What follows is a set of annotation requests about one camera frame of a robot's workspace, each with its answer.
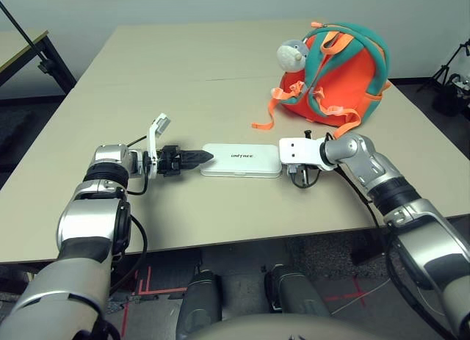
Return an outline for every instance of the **backpack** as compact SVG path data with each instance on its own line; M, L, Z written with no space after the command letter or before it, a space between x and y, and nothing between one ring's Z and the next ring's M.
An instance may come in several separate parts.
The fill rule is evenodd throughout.
M298 41L303 48L307 46L308 53L300 56L297 52L294 59L305 67L285 72L280 87L272 90L271 123L252 123L253 128L271 129L274 108L281 103L307 121L339 127L333 134L338 138L367 120L391 85L388 49L374 32L351 23L312 22L311 26L314 30Z

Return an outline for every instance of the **white wall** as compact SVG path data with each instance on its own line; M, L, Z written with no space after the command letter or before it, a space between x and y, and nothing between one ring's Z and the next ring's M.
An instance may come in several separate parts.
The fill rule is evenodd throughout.
M350 21L368 26L385 38L391 49L391 77L433 74L461 42L461 35L470 31L470 0L2 1L23 27L50 31L76 77L83 74L113 29L121 24L270 18ZM0 30L10 29L12 26L0 15ZM59 93L58 86L35 64L0 87L0 98Z

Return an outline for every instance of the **desk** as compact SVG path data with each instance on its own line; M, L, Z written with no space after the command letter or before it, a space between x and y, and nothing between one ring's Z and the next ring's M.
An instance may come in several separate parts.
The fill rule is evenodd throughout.
M275 50L302 36L307 21L124 26L116 30L0 191L0 261L55 258L57 221L95 148L144 135L160 112L172 120L159 145L198 149L207 142L277 144L331 127L279 109L271 131L270 89L281 71ZM445 216L469 213L467 158L395 87L359 133L371 137L423 197ZM130 180L129 189L141 182ZM334 173L302 190L279 178L213 178L198 170L158 177L130 197L149 250L373 226ZM133 230L128 252L142 247Z
M54 62L57 72L53 77L65 94L68 94L76 80L49 40L48 31L27 29L25 32L36 47ZM36 56L36 52L18 31L0 32L0 86Z

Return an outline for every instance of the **gray plush toy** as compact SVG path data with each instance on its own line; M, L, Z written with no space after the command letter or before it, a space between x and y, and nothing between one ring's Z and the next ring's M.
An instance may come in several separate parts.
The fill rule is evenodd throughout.
M286 72L295 73L306 66L308 47L300 40L287 40L279 47L277 56L280 67Z

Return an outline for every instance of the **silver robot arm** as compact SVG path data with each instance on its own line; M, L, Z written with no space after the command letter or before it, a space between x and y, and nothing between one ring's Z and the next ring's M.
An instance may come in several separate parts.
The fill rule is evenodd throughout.
M159 137L169 122L161 114L152 123L150 148L156 145L153 136ZM205 151L181 151L176 145L154 148L150 155L121 144L98 147L59 219L57 260L28 285L1 324L0 339L118 339L104 314L113 257L129 246L129 179L147 182L157 173L178 175L211 158Z
M456 336L469 336L470 247L427 199L421 198L372 141L354 133L338 140L283 138L281 161L333 170L345 164L383 215L394 246L418 287L435 289Z

